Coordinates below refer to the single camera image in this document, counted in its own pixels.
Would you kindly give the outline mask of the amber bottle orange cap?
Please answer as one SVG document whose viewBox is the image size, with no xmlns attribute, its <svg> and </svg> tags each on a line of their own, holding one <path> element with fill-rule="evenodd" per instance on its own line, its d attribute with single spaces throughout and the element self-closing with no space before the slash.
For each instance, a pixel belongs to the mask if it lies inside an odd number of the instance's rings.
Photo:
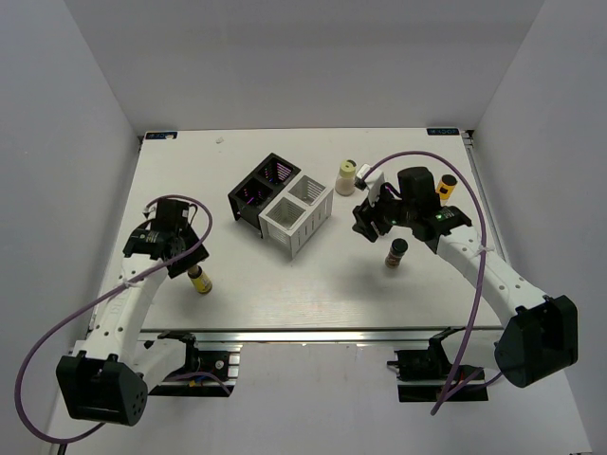
<svg viewBox="0 0 607 455">
<path fill-rule="evenodd" d="M 439 196 L 440 203 L 446 205 L 457 186 L 458 180 L 452 174 L 443 174 L 436 186 L 436 193 Z"/>
</svg>

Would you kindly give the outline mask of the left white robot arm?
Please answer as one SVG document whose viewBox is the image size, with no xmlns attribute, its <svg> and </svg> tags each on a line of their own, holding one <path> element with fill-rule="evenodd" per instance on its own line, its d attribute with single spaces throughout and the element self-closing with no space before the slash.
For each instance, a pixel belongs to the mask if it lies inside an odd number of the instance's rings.
<svg viewBox="0 0 607 455">
<path fill-rule="evenodd" d="M 79 351 L 65 355 L 56 376 L 68 414 L 76 420 L 133 426 L 156 386 L 176 374 L 195 375 L 200 354 L 188 333 L 165 332 L 144 348 L 138 337 L 159 287 L 186 275 L 200 294 L 212 289 L 201 264 L 209 252 L 192 227 L 201 204 L 169 195 L 149 203 L 145 222 L 122 251 L 118 291 Z"/>
</svg>

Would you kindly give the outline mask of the yellow bottle gold cap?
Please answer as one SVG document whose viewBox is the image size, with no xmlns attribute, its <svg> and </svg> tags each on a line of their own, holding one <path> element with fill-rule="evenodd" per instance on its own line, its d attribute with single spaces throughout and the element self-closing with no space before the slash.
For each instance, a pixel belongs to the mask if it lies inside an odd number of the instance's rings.
<svg viewBox="0 0 607 455">
<path fill-rule="evenodd" d="M 187 275 L 197 293 L 205 295 L 212 290 L 212 281 L 200 265 L 189 268 Z"/>
</svg>

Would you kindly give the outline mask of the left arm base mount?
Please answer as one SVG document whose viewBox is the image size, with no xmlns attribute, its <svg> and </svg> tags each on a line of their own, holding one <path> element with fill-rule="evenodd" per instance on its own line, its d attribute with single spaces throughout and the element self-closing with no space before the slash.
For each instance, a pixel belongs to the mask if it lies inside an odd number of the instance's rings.
<svg viewBox="0 0 607 455">
<path fill-rule="evenodd" d="M 228 397 L 238 377 L 240 348 L 200 340 L 194 333 L 165 331 L 146 340 L 146 351 L 160 342 L 176 341 L 185 348 L 182 364 L 150 389 L 151 396 Z"/>
</svg>

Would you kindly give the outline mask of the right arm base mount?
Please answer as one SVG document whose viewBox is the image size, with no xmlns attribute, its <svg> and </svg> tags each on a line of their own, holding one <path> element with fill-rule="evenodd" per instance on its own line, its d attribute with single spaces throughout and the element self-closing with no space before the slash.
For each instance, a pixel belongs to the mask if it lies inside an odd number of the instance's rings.
<svg viewBox="0 0 607 455">
<path fill-rule="evenodd" d="M 431 349 L 395 351 L 395 358 L 386 367 L 396 376 L 400 403 L 434 403 L 439 397 L 451 370 L 444 355 Z M 487 402 L 485 372 L 481 370 L 449 402 Z"/>
</svg>

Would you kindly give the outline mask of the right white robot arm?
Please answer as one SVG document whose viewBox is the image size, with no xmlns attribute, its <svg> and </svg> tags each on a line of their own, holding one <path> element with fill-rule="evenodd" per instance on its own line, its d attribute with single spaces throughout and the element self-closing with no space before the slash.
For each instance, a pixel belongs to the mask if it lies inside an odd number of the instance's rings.
<svg viewBox="0 0 607 455">
<path fill-rule="evenodd" d="M 548 296 L 483 246 L 470 218 L 441 203 L 427 168 L 402 170 L 397 179 L 393 187 L 383 171 L 362 166 L 356 185 L 367 195 L 353 210 L 353 230 L 375 242 L 394 227 L 409 228 L 416 240 L 480 287 L 503 332 L 494 341 L 471 339 L 467 353 L 488 360 L 518 388 L 574 365 L 579 359 L 575 303 L 566 296 Z"/>
</svg>

